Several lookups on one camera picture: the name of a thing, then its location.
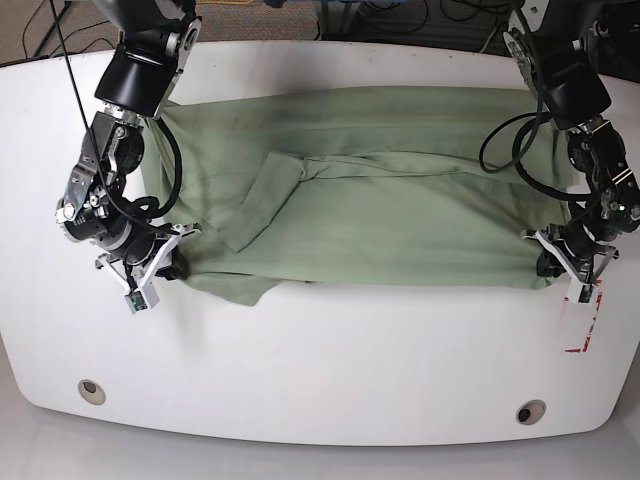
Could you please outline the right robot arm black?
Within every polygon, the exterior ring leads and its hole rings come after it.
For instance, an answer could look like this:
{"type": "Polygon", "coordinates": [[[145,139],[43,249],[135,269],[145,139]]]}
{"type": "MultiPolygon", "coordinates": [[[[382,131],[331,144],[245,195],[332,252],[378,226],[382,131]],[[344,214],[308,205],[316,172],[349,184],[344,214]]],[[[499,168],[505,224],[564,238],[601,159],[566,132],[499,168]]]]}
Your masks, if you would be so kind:
{"type": "Polygon", "coordinates": [[[104,109],[83,122],[81,153],[55,218],[72,241],[90,240],[105,251],[100,267],[122,263],[125,293],[137,297],[141,279],[188,275],[186,261],[176,251],[183,230],[153,222],[174,207],[182,186],[181,152],[161,113],[184,71],[201,18],[193,1],[95,5],[118,29],[118,43],[95,91],[104,109]],[[166,201],[124,195],[127,177],[144,154],[144,123],[160,130],[173,155],[174,180],[166,201]]]}

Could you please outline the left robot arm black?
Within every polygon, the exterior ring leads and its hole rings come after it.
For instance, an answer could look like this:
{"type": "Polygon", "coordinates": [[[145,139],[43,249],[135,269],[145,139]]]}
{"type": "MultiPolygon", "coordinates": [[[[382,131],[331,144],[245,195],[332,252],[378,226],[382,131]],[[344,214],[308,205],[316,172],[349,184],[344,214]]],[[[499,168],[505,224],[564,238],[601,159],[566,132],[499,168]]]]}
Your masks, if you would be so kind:
{"type": "Polygon", "coordinates": [[[537,273],[568,274],[581,287],[597,283],[617,257],[612,241],[639,226],[639,184],[622,137],[604,112],[611,97],[592,63],[587,36],[604,1],[515,1],[506,46],[537,106],[517,133],[516,171],[534,189],[567,203],[571,218],[532,233],[543,248],[537,273]],[[583,173],[586,194],[571,194],[534,179],[521,161],[537,130],[551,124],[567,139],[571,165],[583,173]]]}

